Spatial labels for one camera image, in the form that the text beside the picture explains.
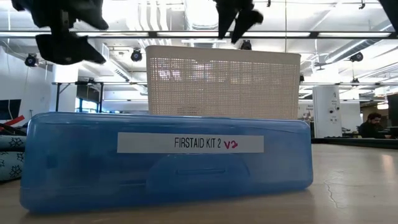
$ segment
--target white label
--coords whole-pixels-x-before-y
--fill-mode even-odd
[[[259,153],[263,136],[118,133],[118,153]]]

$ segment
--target white pillar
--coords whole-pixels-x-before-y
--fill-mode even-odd
[[[53,81],[57,83],[75,82],[78,80],[79,63],[74,65],[54,65]],[[60,90],[63,90],[67,85],[62,85]],[[66,87],[61,93],[58,104],[59,112],[75,112],[77,86],[70,85]],[[52,96],[50,111],[55,111],[55,104],[57,100],[57,86],[52,86]]]
[[[315,113],[315,137],[341,137],[341,110],[338,86],[314,87],[313,107]]]

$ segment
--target perforated basket wall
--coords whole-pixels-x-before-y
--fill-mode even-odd
[[[297,119],[300,55],[150,46],[149,112]]]

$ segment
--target desk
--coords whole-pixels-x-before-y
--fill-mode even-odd
[[[398,151],[313,145],[314,183],[305,191],[118,212],[34,216],[18,182],[0,185],[0,223],[391,223],[398,220]]]

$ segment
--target blue plastic case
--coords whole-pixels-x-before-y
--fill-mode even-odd
[[[312,180],[302,121],[45,113],[29,124],[21,205],[78,212],[300,190]]]

